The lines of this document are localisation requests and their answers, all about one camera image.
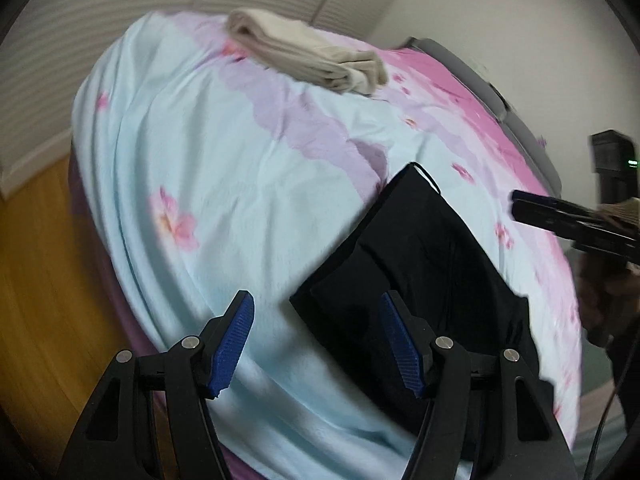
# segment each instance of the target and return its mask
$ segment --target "wooden floor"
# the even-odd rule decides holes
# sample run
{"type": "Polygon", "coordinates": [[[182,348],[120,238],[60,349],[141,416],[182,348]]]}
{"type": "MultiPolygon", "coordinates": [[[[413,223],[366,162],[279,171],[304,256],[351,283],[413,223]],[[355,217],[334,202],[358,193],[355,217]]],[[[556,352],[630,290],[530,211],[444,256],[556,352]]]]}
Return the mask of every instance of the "wooden floor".
{"type": "Polygon", "coordinates": [[[92,262],[87,220],[70,212],[67,163],[0,201],[0,404],[48,472],[127,346],[92,262]]]}

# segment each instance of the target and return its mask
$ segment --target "blue textured grip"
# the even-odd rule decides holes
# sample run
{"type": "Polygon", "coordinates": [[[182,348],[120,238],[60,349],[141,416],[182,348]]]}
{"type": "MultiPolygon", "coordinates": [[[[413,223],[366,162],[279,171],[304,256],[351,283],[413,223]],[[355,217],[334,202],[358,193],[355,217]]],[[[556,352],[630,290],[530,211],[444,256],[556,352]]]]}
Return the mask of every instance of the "blue textured grip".
{"type": "Polygon", "coordinates": [[[219,396],[220,391],[228,388],[231,383],[231,377],[236,371],[242,348],[254,322],[254,310],[254,298],[247,294],[222,337],[218,350],[211,358],[211,380],[208,387],[214,397],[219,396]]]}
{"type": "Polygon", "coordinates": [[[404,386],[421,397],[425,389],[422,360],[389,294],[380,299],[380,318],[404,386]]]}

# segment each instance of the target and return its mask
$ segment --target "silver screw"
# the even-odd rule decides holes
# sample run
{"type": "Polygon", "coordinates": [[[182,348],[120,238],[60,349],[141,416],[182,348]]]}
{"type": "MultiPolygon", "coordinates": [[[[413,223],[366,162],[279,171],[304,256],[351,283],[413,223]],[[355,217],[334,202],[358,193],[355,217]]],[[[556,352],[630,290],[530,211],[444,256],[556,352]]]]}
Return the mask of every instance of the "silver screw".
{"type": "Polygon", "coordinates": [[[121,350],[120,352],[118,352],[118,355],[116,355],[116,361],[119,363],[127,363],[131,361],[132,357],[133,354],[130,352],[130,350],[121,350]]]}
{"type": "Polygon", "coordinates": [[[438,345],[440,348],[444,348],[445,350],[448,350],[449,348],[452,348],[453,341],[450,338],[444,335],[441,335],[439,338],[436,339],[436,345],[438,345]]]}
{"type": "Polygon", "coordinates": [[[520,354],[518,354],[518,352],[516,352],[512,348],[507,348],[504,351],[504,358],[507,359],[507,361],[511,361],[512,363],[517,363],[520,359],[520,354]]]}
{"type": "Polygon", "coordinates": [[[187,336],[182,340],[183,348],[196,348],[199,344],[200,340],[194,335],[187,336]]]}

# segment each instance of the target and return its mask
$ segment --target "bed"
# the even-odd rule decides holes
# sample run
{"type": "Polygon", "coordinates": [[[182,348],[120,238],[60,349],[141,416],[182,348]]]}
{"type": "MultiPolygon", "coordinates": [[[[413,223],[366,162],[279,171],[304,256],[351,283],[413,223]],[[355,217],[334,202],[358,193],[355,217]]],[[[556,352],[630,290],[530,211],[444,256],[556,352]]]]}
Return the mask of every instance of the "bed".
{"type": "Polygon", "coordinates": [[[103,282],[137,354],[199,332],[238,288],[254,294],[247,350],[212,409],[234,477],[400,478],[414,437],[357,391],[287,298],[410,160],[529,297],[541,376],[571,445],[570,269],[552,235],[508,216],[510,190],[559,196],[561,184],[514,111],[431,40],[376,49],[389,84],[340,96],[265,70],[223,22],[150,14],[110,47],[76,97],[69,184],[76,212],[94,219],[103,282]]]}

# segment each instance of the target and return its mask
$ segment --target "white baseboard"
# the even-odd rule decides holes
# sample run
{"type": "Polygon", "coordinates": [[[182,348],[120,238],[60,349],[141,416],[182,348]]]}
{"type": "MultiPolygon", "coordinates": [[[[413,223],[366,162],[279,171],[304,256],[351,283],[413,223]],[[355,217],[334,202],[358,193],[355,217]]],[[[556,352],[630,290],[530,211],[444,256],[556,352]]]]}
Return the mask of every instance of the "white baseboard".
{"type": "Polygon", "coordinates": [[[54,162],[68,155],[71,149],[71,129],[64,130],[43,142],[27,156],[0,174],[0,192],[6,200],[24,184],[54,162]]]}

